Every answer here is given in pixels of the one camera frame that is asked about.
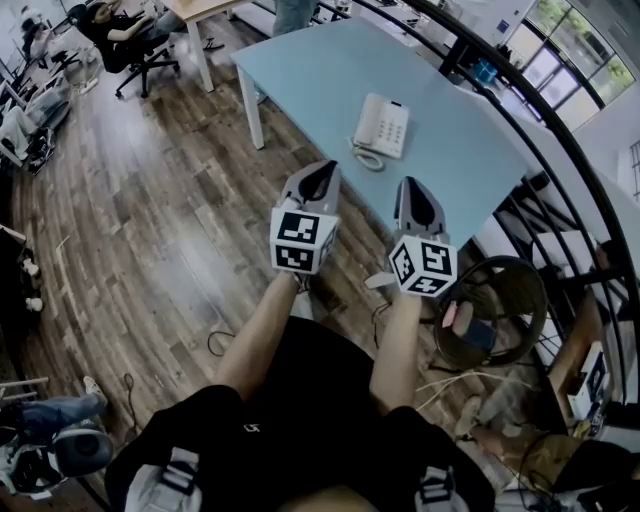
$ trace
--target blue table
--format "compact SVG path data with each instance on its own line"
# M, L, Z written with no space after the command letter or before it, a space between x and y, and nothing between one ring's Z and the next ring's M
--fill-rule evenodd
M460 249L527 170L522 156L464 92L412 50L362 18L286 34L232 55L256 148L264 145L254 82L327 157L390 231L404 176L420 180L444 209ZM374 173L351 154L365 96L407 105L402 160Z

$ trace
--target white telephone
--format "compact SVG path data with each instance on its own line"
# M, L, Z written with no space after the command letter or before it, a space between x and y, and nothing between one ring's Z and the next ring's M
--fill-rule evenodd
M408 122L407 107L378 94L367 94L352 140L354 154L369 169L382 170L384 162L371 152L402 158Z

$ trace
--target short sleeve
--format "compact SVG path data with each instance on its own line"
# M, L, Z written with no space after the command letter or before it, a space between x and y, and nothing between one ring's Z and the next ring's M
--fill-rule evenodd
M227 436L242 424L243 406L232 388L209 386L156 412L107 468L105 487L113 510L124 510L129 485L141 466L166 465L174 447L202 452L206 443Z
M495 492L480 468L439 427L401 407L380 419L366 476L356 488L379 510L420 511L428 468L451 471L456 494L471 512L493 512Z

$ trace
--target black railing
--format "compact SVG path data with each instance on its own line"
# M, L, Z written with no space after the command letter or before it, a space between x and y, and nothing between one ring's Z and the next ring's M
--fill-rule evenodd
M633 266L633 260L631 258L631 253L629 251L629 247L627 246L624 233L622 231L622 227L618 220L618 217L615 213L613 205L607 196L600 180L596 176L595 172L591 168L591 165L585 156L582 148L577 143L569 129L565 126L564 122L558 117L553 108L551 108L547 102L542 98L540 93L522 76L522 73L517 70L510 62L501 55L496 49L491 47L486 41L481 39L478 35L471 32L464 25L462 25L455 18L447 14L442 9L436 7L435 5L429 3L427 0L403 0L405 4L409 5L416 12L426 15L430 18L430 22L435 22L438 25L441 25L449 32L452 32L457 36L457 41L453 48L449 51L448 54L445 54L441 48L438 48L434 43L427 40L422 34L417 32L412 27L404 24L400 20L394 18L384 10L369 4L366 0L352 0L354 3L361 5L363 8L368 9L378 16L384 18L390 23L401 28L406 34L416 39L422 45L429 48L435 55L443 59L443 63L439 69L439 71L448 76L450 73L457 73L462 76L465 80L467 80L475 89L475 92L486 98L486 100L495 108L500 115L504 118L507 124L518 134L518 136L522 139L526 147L531 151L533 156L539 162L542 170L549 177L551 183L555 186L560 197L565 203L565 206L570 214L568 217L565 213L559 211L553 205L545 202L542 198L538 196L536 190L532 186L531 182L528 178L523 178L522 183L524 186L524 191L526 195L526 199L530 199L533 204L535 204L537 211L533 214L539 221L542 221L554 234L560 247L562 248L565 256L567 258L567 262L571 267L574 277L570 279L563 279L556 276L555 284L557 284L558 289L562 290L562 299L565 303L566 310L571 311L573 315L573 319L575 320L575 312L573 311L573 305L571 304L569 298L566 294L566 288L570 284L574 282L579 282L579 280L583 280L585 284L593 284L593 283L601 283L603 284L603 290L605 295L605 301L607 303L607 308L610 312L611 324L614 330L615 337L615 346L618 354L618 362L620 365L620 375L621 375L621 401L623 404L627 402L627 389L626 389L626 368L627 361L625 361L624 351L623 351L623 343L620 335L620 327L618 324L618 320L616 318L616 309L613 307L613 300L611 297L612 291L616 293L616 295L620 296L620 293L617 292L613 287L609 286L609 281L620 280L621 283L624 283L626 291L627 291L627 300L629 303L630 310L634 312L633 317L633 326L634 332L640 332L640 295L638 294L638 281L636 277L636 272ZM334 7L325 4L324 2L320 2L319 6L323 9L326 9L334 14L334 19L336 17L339 18L349 18L347 14L338 11ZM265 6L260 5L260 7L273 12L271 9L266 8ZM313 19L316 23L322 23L322 20L315 17ZM474 55L478 57L482 57L487 60L491 65L493 65L503 77L512 87L515 87L520 93L525 97L525 100L538 112L541 120L545 123L547 129L553 133L553 135L558 140L558 143L562 146L567 156L570 158L574 166L576 167L577 172L580 174L580 177L584 181L587 190L589 191L591 197L593 198L601 216L604 221L604 224L609 232L609 236L611 241L618 247L619 253L619 261L617 262L616 269L602 269L596 258L595 247L592 245L591 237L588 234L587 228L580 217L576 207L574 206L569 194L566 192L564 186L562 185L560 179L550 166L547 159L544 157L542 152L538 149L535 143L528 136L526 131L521 127L521 125L513 118L513 116L505 110L505 108L500 104L499 100L495 97L495 95L487 90L481 83L479 83L475 77L471 75L471 73L463 68L459 60L465 54L468 49L471 48L474 52ZM539 250L543 260L550 267L553 268L553 262L548 255L545 247L540 242L538 233L535 229L535 226L532 224L530 216L532 215L532 211L535 211L530 206L526 205L519 201L519 198L516 194L512 193L512 196L503 203L501 208L506 208L506 211L514 215L524 226L525 230L530 235L533 243L536 245ZM502 227L503 231L507 235L508 239L512 243L512 245L518 251L518 254L524 259L530 259L531 256L526 254L525 251L522 250L521 243L515 239L513 233L510 232L509 227L504 223L501 219L499 212L494 213L494 217L498 221L499 225ZM562 223L560 229L558 228L557 221ZM573 258L573 254L570 249L567 247L567 244L561 234L561 230L566 229L574 229L579 231L582 234L584 239L584 243L589 251L591 259L593 261L593 269L589 271L587 274L582 274L579 272L575 260ZM556 330L560 334L561 338L566 340L566 336L568 333L563 328L562 321L559 318L558 313L554 310L554 307L551 306L549 310L552 321L556 326ZM635 348L636 348L636 357L640 360L640 339L638 336L635 336ZM638 389L638 395L640 397L640 384Z

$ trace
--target desk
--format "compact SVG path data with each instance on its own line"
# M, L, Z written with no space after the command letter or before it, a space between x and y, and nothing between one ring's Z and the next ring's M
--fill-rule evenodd
M461 248L517 185L527 164L494 121L411 49L362 18L299 30L232 55L256 148L263 147L254 82L327 157L390 231L398 184L414 176L442 205ZM347 138L365 96L410 108L402 160L374 173Z
M207 67L207 58L202 50L198 22L223 11L226 11L227 16L231 17L234 6L250 1L251 0L160 0L163 5L171 9L187 24L189 37L191 38L191 47L196 55L200 75L202 76L204 88L207 92L213 91L213 82L211 81L211 74Z

